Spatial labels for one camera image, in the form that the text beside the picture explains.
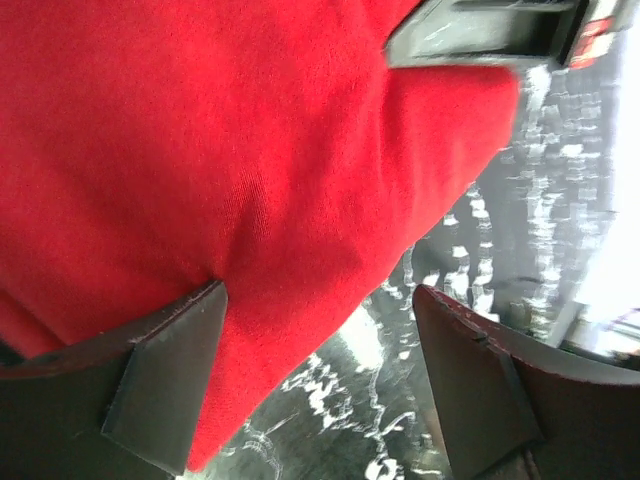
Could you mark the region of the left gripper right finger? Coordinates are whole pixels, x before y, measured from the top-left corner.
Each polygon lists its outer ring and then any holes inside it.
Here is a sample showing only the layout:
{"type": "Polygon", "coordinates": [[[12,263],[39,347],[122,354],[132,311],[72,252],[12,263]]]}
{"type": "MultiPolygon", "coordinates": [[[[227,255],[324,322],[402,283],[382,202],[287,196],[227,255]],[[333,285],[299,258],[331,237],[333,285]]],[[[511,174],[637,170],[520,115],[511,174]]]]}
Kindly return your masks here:
{"type": "Polygon", "coordinates": [[[545,345],[438,290],[413,310],[456,479],[636,479],[639,374],[545,345]]]}

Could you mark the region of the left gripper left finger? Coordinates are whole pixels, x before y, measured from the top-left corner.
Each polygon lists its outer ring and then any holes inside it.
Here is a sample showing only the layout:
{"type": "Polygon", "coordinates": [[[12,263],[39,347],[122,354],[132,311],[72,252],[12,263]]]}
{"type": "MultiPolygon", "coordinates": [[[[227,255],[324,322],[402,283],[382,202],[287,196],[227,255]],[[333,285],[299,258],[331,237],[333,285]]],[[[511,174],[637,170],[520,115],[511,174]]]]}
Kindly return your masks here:
{"type": "Polygon", "coordinates": [[[181,476],[227,302],[213,281],[134,322],[3,366],[2,477],[181,476]]]}

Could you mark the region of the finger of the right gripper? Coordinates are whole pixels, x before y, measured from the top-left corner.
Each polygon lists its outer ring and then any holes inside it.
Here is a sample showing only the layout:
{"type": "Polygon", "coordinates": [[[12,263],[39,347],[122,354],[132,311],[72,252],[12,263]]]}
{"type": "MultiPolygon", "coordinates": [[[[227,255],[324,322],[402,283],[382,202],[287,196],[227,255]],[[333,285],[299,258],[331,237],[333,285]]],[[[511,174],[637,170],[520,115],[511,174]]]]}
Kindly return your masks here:
{"type": "Polygon", "coordinates": [[[424,1],[393,31],[392,68],[566,66],[588,1],[424,1]]]}

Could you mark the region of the red t shirt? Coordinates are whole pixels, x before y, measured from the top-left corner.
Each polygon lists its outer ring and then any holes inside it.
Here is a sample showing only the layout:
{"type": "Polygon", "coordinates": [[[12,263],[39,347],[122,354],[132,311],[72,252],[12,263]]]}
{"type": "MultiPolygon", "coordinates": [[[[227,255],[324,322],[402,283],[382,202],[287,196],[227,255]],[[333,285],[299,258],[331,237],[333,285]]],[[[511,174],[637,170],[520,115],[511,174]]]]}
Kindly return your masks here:
{"type": "Polygon", "coordinates": [[[388,68],[412,9],[3,2],[3,340],[39,355],[222,281],[202,469],[511,136],[508,70],[388,68]]]}

